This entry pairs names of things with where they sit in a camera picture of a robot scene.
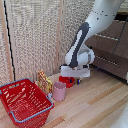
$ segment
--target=toy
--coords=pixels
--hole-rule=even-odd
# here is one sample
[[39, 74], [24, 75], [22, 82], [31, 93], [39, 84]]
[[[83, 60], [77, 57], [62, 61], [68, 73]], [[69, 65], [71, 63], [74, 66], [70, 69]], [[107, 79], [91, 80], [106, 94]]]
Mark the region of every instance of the toy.
[[52, 97], [53, 84], [43, 71], [38, 72], [38, 86], [49, 98]]
[[53, 86], [53, 98], [56, 101], [62, 101], [66, 94], [66, 83], [55, 82]]

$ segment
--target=wooden cabinet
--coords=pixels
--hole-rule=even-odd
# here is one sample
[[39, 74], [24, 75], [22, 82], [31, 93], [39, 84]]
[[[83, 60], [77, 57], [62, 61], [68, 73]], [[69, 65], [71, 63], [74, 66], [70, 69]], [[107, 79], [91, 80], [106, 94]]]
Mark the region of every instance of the wooden cabinet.
[[112, 54], [124, 21], [113, 21], [111, 26], [103, 32], [100, 32], [89, 38], [85, 44], [92, 46], [95, 53], [93, 64], [114, 75], [126, 79], [128, 72], [128, 23], [125, 26], [120, 42]]

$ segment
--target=basket handle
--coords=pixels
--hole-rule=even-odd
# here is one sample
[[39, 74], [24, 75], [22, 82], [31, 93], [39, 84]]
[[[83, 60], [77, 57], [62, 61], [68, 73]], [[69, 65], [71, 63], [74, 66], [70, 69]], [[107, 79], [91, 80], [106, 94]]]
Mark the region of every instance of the basket handle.
[[40, 112], [38, 112], [38, 113], [36, 113], [36, 114], [30, 116], [30, 117], [28, 117], [28, 118], [26, 118], [26, 119], [24, 119], [24, 120], [22, 120], [22, 121], [17, 120], [16, 117], [15, 117], [15, 115], [14, 115], [14, 113], [13, 113], [12, 111], [10, 111], [9, 114], [10, 114], [10, 113], [12, 114], [14, 120], [15, 120], [17, 123], [24, 123], [25, 121], [30, 120], [31, 118], [33, 118], [33, 117], [35, 117], [35, 116], [37, 116], [37, 115], [39, 115], [39, 114], [41, 114], [41, 113], [43, 113], [43, 112], [45, 112], [45, 111], [51, 109], [51, 108], [53, 107], [53, 102], [48, 98], [48, 96], [46, 96], [46, 98], [47, 98], [47, 99], [51, 102], [51, 104], [52, 104], [50, 107], [48, 107], [48, 108], [46, 108], [46, 109], [44, 109], [44, 110], [42, 110], [42, 111], [40, 111]]

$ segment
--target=red basket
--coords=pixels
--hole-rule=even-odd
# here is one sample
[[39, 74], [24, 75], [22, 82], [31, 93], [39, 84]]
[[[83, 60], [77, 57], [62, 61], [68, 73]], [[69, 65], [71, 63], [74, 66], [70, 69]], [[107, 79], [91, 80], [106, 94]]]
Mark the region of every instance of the red basket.
[[0, 86], [0, 99], [19, 128], [39, 128], [47, 120], [52, 101], [30, 79]]
[[62, 83], [66, 83], [66, 88], [70, 88], [73, 86], [75, 79], [73, 77], [59, 77], [59, 81]]

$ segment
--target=pink cup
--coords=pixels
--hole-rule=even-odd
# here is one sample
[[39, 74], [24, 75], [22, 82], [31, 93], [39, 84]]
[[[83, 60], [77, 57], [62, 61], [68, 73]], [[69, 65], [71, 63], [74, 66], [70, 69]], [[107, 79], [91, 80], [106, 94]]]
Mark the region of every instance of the pink cup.
[[53, 85], [53, 98], [56, 101], [62, 101], [65, 98], [66, 83], [55, 82]]

